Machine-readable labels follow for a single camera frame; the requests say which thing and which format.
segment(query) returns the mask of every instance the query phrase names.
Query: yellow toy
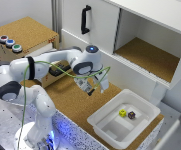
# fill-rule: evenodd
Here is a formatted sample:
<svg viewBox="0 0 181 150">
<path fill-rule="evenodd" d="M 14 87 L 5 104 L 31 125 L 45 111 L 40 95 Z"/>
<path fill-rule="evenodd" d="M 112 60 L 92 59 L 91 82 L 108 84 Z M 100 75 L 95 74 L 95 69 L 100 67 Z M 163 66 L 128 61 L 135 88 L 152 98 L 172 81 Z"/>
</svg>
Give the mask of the yellow toy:
<svg viewBox="0 0 181 150">
<path fill-rule="evenodd" d="M 120 115 L 121 117 L 126 116 L 126 111 L 125 111 L 124 109 L 121 109 L 121 110 L 119 111 L 119 115 Z"/>
</svg>

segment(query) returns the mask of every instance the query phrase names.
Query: cardboard box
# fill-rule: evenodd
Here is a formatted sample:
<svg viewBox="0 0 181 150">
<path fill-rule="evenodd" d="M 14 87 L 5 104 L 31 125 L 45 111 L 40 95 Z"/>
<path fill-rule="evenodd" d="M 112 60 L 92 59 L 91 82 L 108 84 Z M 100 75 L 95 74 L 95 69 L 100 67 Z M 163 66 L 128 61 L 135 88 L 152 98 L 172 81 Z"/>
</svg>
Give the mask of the cardboard box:
<svg viewBox="0 0 181 150">
<path fill-rule="evenodd" d="M 59 35 L 46 26 L 25 17 L 0 27 L 0 36 L 7 35 L 9 39 L 15 40 L 20 44 L 23 51 L 19 54 L 12 52 L 12 49 L 6 48 L 0 44 L 0 61 L 12 61 L 24 57 L 49 43 L 53 48 L 59 48 Z"/>
</svg>

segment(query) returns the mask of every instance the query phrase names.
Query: white wall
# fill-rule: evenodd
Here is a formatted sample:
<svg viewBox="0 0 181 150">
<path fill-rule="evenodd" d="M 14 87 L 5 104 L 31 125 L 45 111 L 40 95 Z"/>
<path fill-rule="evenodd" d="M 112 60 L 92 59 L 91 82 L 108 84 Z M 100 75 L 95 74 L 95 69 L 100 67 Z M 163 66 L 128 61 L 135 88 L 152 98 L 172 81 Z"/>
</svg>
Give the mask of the white wall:
<svg viewBox="0 0 181 150">
<path fill-rule="evenodd" d="M 163 102 L 181 112 L 181 81 L 170 91 L 167 91 Z"/>
<path fill-rule="evenodd" d="M 26 16 L 52 29 L 51 0 L 0 0 L 0 26 Z"/>
</svg>

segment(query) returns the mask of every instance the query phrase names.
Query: wire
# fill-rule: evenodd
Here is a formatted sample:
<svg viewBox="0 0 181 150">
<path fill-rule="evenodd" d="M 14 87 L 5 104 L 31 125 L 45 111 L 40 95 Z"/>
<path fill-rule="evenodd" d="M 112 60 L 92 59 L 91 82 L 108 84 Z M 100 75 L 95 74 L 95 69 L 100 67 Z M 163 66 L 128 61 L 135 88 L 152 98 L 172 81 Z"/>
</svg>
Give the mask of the wire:
<svg viewBox="0 0 181 150">
<path fill-rule="evenodd" d="M 100 82 L 102 82 L 102 80 L 104 79 L 104 77 L 107 75 L 107 73 L 109 72 L 110 70 L 110 67 L 106 67 L 104 69 L 101 69 L 100 71 L 92 74 L 92 75 L 89 75 L 89 76 L 83 76 L 83 77 L 78 77 L 78 76 L 73 76 L 69 73 L 67 73 L 66 71 L 62 70 L 60 67 L 52 64 L 52 63 L 49 63 L 49 62 L 46 62 L 46 61 L 35 61 L 35 63 L 46 63 L 46 64 L 49 64 L 49 65 L 52 65 L 54 67 L 56 67 L 57 69 L 59 69 L 60 71 L 62 71 L 63 73 L 65 73 L 66 75 L 72 77 L 72 78 L 79 78 L 79 79 L 83 79 L 83 78 L 89 78 L 89 77 L 92 77 L 92 76 L 95 76 L 97 74 L 99 74 L 100 72 L 104 71 L 104 70 L 107 70 L 106 73 L 104 74 L 104 76 L 101 78 L 101 80 L 94 86 L 93 90 L 96 90 L 97 87 L 100 85 Z M 19 139 L 18 139 L 18 149 L 19 150 L 19 144 L 20 144 L 20 138 L 21 138 L 21 134 L 22 134 L 22 130 L 23 130 L 23 125 L 24 125 L 24 118 L 25 118 L 25 109 L 26 109 L 26 89 L 25 89 L 25 78 L 26 78 L 26 73 L 27 73 L 27 70 L 29 68 L 30 65 L 28 65 L 25 69 L 25 72 L 24 72 L 24 80 L 23 80 L 23 86 L 24 86 L 24 108 L 23 108 L 23 119 L 22 119 L 22 127 L 21 127 L 21 131 L 20 131 L 20 135 L 19 135 Z"/>
</svg>

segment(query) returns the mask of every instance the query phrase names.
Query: blue lid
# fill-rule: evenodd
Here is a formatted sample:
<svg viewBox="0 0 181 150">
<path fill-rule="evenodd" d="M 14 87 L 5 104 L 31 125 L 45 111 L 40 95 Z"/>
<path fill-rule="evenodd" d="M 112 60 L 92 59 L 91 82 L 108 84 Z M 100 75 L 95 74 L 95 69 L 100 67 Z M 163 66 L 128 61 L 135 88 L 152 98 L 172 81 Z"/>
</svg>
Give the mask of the blue lid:
<svg viewBox="0 0 181 150">
<path fill-rule="evenodd" d="M 7 40 L 8 43 L 14 43 L 14 40 Z"/>
</svg>

